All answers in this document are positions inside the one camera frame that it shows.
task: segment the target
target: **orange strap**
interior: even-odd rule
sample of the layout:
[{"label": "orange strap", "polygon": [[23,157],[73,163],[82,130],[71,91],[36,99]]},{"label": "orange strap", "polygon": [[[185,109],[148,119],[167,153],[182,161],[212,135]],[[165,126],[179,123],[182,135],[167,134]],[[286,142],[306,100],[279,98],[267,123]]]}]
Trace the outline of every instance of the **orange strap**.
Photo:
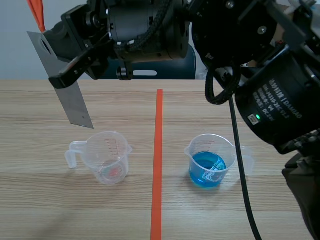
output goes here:
[{"label": "orange strap", "polygon": [[150,240],[162,240],[162,142],[164,91],[156,92]]},{"label": "orange strap", "polygon": [[29,8],[34,16],[36,24],[40,31],[43,33],[45,28],[45,17],[44,17],[44,4],[43,0],[26,0],[28,2]]}]

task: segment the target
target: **blue chair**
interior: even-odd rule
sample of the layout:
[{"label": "blue chair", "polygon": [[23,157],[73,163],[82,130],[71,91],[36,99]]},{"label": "blue chair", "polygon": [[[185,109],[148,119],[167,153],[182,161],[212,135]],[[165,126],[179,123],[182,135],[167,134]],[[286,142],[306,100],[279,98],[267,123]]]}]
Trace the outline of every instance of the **blue chair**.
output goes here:
[{"label": "blue chair", "polygon": [[[189,45],[188,53],[185,59],[172,61],[156,61],[133,63],[133,74],[135,71],[156,71],[156,75],[134,75],[134,80],[194,80],[196,78],[196,53],[192,46]],[[118,79],[117,69],[120,66],[118,60],[109,60],[109,68],[100,78],[102,80]]]}]

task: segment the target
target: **orange tape line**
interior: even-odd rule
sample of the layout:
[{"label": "orange tape line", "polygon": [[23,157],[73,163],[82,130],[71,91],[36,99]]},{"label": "orange tape line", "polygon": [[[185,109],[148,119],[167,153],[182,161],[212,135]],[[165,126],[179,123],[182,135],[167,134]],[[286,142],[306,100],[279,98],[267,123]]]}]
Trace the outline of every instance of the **orange tape line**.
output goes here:
[{"label": "orange tape line", "polygon": [[156,92],[150,240],[162,240],[162,134],[164,91]]}]

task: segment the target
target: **white wall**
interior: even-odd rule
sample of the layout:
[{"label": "white wall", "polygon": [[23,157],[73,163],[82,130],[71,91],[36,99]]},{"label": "white wall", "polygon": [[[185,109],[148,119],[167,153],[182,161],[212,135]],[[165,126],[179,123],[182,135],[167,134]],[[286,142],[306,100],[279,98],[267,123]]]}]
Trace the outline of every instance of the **white wall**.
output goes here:
[{"label": "white wall", "polygon": [[[45,26],[52,29],[63,13],[86,0],[43,0]],[[0,79],[47,79],[27,31],[39,32],[26,0],[0,1]]]}]

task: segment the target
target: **cup handle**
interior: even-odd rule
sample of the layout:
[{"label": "cup handle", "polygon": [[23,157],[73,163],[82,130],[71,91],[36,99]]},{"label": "cup handle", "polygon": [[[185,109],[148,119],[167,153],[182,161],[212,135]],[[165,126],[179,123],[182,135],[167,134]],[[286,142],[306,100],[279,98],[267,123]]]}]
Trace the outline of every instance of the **cup handle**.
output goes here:
[{"label": "cup handle", "polygon": [[64,154],[70,169],[75,169],[77,167],[76,154],[84,154],[86,144],[86,141],[74,141],[70,143],[69,150]]}]

